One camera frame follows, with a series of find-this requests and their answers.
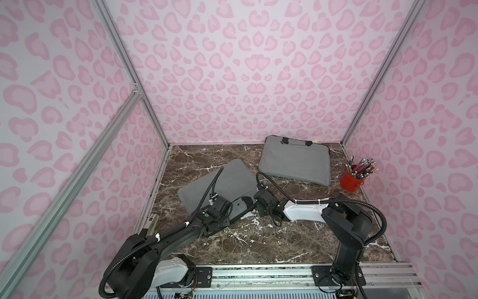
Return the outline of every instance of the aluminum frame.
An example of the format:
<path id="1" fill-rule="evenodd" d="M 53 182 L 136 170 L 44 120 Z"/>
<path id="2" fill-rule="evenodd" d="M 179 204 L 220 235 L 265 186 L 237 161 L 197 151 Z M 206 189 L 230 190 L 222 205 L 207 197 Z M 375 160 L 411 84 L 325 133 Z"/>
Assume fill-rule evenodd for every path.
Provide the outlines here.
<path id="1" fill-rule="evenodd" d="M 159 165 L 159 168 L 156 172 L 156 175 L 154 176 L 155 182 L 151 186 L 151 191 L 149 197 L 146 199 L 145 204 L 143 205 L 143 209 L 141 210 L 141 215 L 138 220 L 138 223 L 136 224 L 136 228 L 134 229 L 134 233 L 140 233 L 143 227 L 145 226 L 149 215 L 151 214 L 152 207 L 154 204 L 154 201 L 156 199 L 156 196 L 158 195 L 159 192 L 159 185 L 161 184 L 161 181 L 163 179 L 164 171 L 166 169 L 166 165 L 168 164 L 169 157 L 171 155 L 173 147 L 170 145 L 166 151 L 164 151 L 163 158 L 161 160 L 161 163 Z"/>
<path id="2" fill-rule="evenodd" d="M 212 282 L 210 288 L 197 289 L 195 294 L 216 291 L 318 291 L 312 277 L 311 266 L 330 266 L 331 264 L 263 264 L 263 265 L 202 265 L 212 267 Z M 372 288 L 406 288 L 412 298 L 427 296 L 410 263 L 376 263 L 360 264 L 367 284 L 365 290 Z M 337 287 L 322 287 L 324 290 L 334 290 Z M 184 291 L 183 288 L 164 288 L 163 294 L 174 294 Z M 150 289 L 145 298 L 154 295 Z"/>
<path id="3" fill-rule="evenodd" d="M 169 142 L 166 138 L 166 135 L 164 134 L 163 129 L 161 128 L 161 125 L 159 123 L 158 117 L 156 116 L 156 113 L 154 113 L 151 102 L 149 101 L 148 96 L 144 92 L 144 87 L 141 83 L 138 73 L 136 72 L 136 69 L 133 66 L 131 58 L 128 55 L 128 51 L 126 50 L 126 46 L 124 45 L 123 40 L 121 39 L 121 36 L 113 20 L 111 12 L 109 11 L 108 5 L 105 3 L 104 0 L 91 0 L 91 2 L 95 6 L 98 15 L 101 21 L 103 22 L 103 25 L 105 26 L 106 31 L 108 32 L 108 35 L 116 51 L 119 54 L 119 58 L 123 62 L 123 65 L 125 67 L 126 72 L 128 73 L 128 76 L 130 77 L 132 83 L 138 90 L 137 92 L 144 95 L 144 97 L 141 98 L 141 101 L 143 102 L 146 108 L 146 111 L 153 122 L 154 128 L 156 129 L 156 131 L 158 132 L 160 136 L 161 142 L 163 143 L 165 148 L 168 148 Z"/>
<path id="4" fill-rule="evenodd" d="M 365 110 L 372 102 L 373 97 L 377 92 L 377 89 L 387 75 L 388 70 L 392 66 L 392 63 L 397 57 L 406 39 L 412 32 L 413 27 L 417 23 L 418 17 L 424 12 L 423 8 L 425 7 L 427 1 L 428 0 L 415 0 L 415 2 L 412 4 L 412 7 L 408 11 L 408 14 L 405 17 L 402 26 L 400 27 L 399 31 L 397 32 L 397 35 L 395 36 L 395 39 L 390 45 L 390 49 L 385 55 L 385 58 L 383 59 L 383 62 L 380 65 L 377 74 L 372 80 L 369 89 L 365 93 L 363 100 L 357 109 L 357 112 L 354 114 L 354 117 L 350 122 L 350 126 L 347 128 L 347 131 L 344 134 L 344 137 L 341 141 L 342 144 L 347 144 L 350 141 L 350 138 L 352 137 L 356 127 L 358 126 L 358 123 L 360 122 L 362 116 L 365 114 Z"/>
<path id="5" fill-rule="evenodd" d="M 344 151 L 344 154 L 345 154 L 345 157 L 347 158 L 347 160 L 350 159 L 350 155 L 347 153 L 347 150 L 345 148 L 344 145 L 342 145 L 342 150 Z M 363 196 L 365 197 L 365 200 L 369 203 L 369 204 L 373 204 L 372 201 L 370 200 L 370 197 L 368 196 L 366 190 L 365 190 L 365 186 L 364 185 L 361 185 L 360 186 L 360 190 L 362 191 L 363 193 Z M 380 218 L 375 214 L 373 213 L 373 216 L 375 217 L 375 220 L 377 221 L 378 224 L 381 225 L 381 221 L 380 221 Z M 390 239 L 390 237 L 388 236 L 388 233 L 387 231 L 385 231 L 385 234 L 383 235 L 383 237 L 387 240 L 387 243 L 388 243 L 388 246 L 390 247 L 390 251 L 391 253 L 393 254 L 393 257 L 395 258 L 396 261 L 398 262 L 401 262 L 400 258 L 399 258 L 399 255 L 398 255 L 398 252 L 397 250 L 395 249 L 395 247 L 393 246 L 393 243 Z"/>
<path id="6" fill-rule="evenodd" d="M 48 210 L 36 223 L 22 246 L 13 255 L 0 276 L 0 298 L 9 298 L 18 287 L 111 142 L 140 101 L 140 97 L 139 93 L 133 92 L 130 94 L 68 179 L 63 189 L 56 195 Z"/>

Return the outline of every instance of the bag handle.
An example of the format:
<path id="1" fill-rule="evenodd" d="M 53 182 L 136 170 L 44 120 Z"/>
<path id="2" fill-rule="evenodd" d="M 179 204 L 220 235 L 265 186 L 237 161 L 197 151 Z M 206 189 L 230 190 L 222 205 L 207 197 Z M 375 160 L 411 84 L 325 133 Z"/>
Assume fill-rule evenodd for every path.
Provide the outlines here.
<path id="1" fill-rule="evenodd" d="M 313 142 L 310 141 L 310 140 L 309 140 L 309 141 L 304 141 L 304 142 L 305 142 L 305 145 L 307 145 L 307 146 L 311 146 L 312 143 L 313 143 Z M 289 144 L 289 138 L 287 138 L 287 137 L 282 137 L 281 143 L 282 143 L 282 144 Z"/>

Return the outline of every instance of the metal bracket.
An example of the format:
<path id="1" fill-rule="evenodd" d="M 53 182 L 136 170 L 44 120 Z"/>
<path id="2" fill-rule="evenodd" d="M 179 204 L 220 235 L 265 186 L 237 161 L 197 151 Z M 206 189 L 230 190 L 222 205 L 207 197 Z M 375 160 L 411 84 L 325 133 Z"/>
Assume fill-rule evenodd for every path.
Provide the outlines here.
<path id="1" fill-rule="evenodd" d="M 338 285 L 332 281 L 329 276 L 331 266 L 312 266 L 312 278 L 316 287 L 338 287 Z M 364 286 L 367 284 L 365 277 L 363 276 L 362 268 L 358 267 L 358 282 Z M 348 281 L 345 286 L 351 286 L 352 282 Z"/>
<path id="2" fill-rule="evenodd" d="M 194 271 L 197 277 L 196 288 L 210 288 L 212 280 L 212 267 L 196 267 Z M 161 286 L 161 288 L 183 288 L 177 282 L 170 282 Z"/>

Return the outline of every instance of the metal rail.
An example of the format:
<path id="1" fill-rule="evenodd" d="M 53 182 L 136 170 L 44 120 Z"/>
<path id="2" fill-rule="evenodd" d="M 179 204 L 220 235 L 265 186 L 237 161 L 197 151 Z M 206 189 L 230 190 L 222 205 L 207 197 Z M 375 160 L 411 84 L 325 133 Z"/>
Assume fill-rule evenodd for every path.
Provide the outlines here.
<path id="1" fill-rule="evenodd" d="M 234 298 L 235 294 L 247 294 L 243 299 L 286 299 L 290 298 L 336 298 L 332 294 L 318 291 L 312 277 L 311 266 L 331 264 L 268 264 L 268 265 L 202 265 L 212 267 L 210 288 L 199 288 L 195 298 Z M 365 290 L 399 288 L 411 298 L 426 298 L 410 263 L 361 263 L 367 284 Z M 322 287 L 334 290 L 338 287 Z M 164 298 L 171 298 L 181 288 L 162 289 Z M 156 291 L 151 289 L 145 299 L 154 299 Z"/>
<path id="2" fill-rule="evenodd" d="M 123 43 L 123 40 L 121 39 L 118 29 L 116 28 L 116 24 L 114 22 L 113 16 L 111 15 L 111 12 L 109 11 L 108 5 L 105 3 L 104 0 L 91 0 L 91 2 L 95 6 L 98 12 L 99 18 L 103 22 L 103 25 L 105 26 L 106 31 L 113 43 L 113 46 L 115 47 L 116 51 L 119 54 L 119 58 L 123 62 L 123 65 L 125 67 L 126 72 L 128 73 L 128 76 L 130 77 L 132 83 L 139 89 L 138 92 L 144 95 L 144 97 L 141 98 L 141 101 L 146 107 L 146 111 L 151 121 L 153 122 L 154 128 L 156 129 L 156 131 L 158 132 L 160 136 L 161 142 L 163 143 L 165 148 L 168 148 L 169 143 L 166 138 L 166 135 L 164 134 L 163 129 L 161 128 L 161 125 L 159 123 L 158 117 L 156 116 L 156 113 L 154 113 L 151 102 L 149 101 L 146 93 L 144 92 L 144 87 L 133 66 L 133 62 L 131 61 L 131 58 L 128 55 L 128 51 L 126 51 L 126 47 Z"/>
<path id="3" fill-rule="evenodd" d="M 10 298 L 13 294 L 139 100 L 140 94 L 131 93 L 13 255 L 0 276 L 0 298 Z"/>
<path id="4" fill-rule="evenodd" d="M 390 49 L 388 50 L 387 54 L 385 55 L 385 58 L 383 59 L 383 62 L 380 65 L 380 68 L 377 74 L 372 80 L 372 83 L 370 84 L 369 89 L 365 93 L 364 98 L 357 109 L 357 112 L 352 118 L 352 121 L 350 122 L 350 126 L 348 127 L 347 131 L 344 134 L 344 138 L 341 141 L 342 144 L 346 144 L 350 141 L 350 138 L 352 137 L 355 131 L 355 128 L 358 126 L 360 119 L 365 113 L 365 110 L 367 109 L 369 104 L 372 102 L 373 96 L 377 92 L 377 89 L 379 88 L 380 83 L 382 83 L 383 79 L 387 75 L 387 72 L 392 66 L 392 63 L 397 57 L 398 52 L 400 51 L 402 45 L 405 43 L 405 40 L 410 35 L 413 27 L 417 23 L 418 17 L 423 11 L 423 8 L 425 7 L 426 2 L 427 0 L 415 0 L 415 2 L 412 4 L 410 11 L 408 11 L 408 14 L 405 17 L 405 20 L 403 21 L 403 24 L 400 27 L 400 30 L 397 32 L 397 35 L 395 36 L 395 39 L 393 40 L 390 46 Z"/>

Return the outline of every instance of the brown marble surface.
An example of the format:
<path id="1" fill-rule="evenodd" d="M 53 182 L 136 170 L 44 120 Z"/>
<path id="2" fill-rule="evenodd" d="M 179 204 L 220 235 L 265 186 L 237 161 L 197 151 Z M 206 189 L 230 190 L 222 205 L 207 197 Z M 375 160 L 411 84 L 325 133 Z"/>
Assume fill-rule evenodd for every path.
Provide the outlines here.
<path id="1" fill-rule="evenodd" d="M 347 160 L 339 144 L 326 145 L 331 149 L 332 183 L 329 187 L 282 177 L 276 177 L 276 182 L 296 199 L 320 199 L 342 192 L 349 198 L 365 200 L 360 189 L 350 193 L 340 187 Z M 186 218 L 186 210 L 177 196 L 180 187 L 237 158 L 255 174 L 261 152 L 261 144 L 174 146 L 153 206 L 153 212 L 160 215 L 156 230 L 170 229 Z M 261 218 L 257 211 L 246 216 L 216 235 L 190 242 L 176 252 L 188 255 L 197 264 L 333 262 L 338 240 L 326 224 L 295 221 L 276 227 L 270 217 Z M 377 230 L 375 223 L 372 233 Z M 394 261 L 394 258 L 382 237 L 369 245 L 362 260 L 384 262 Z"/>

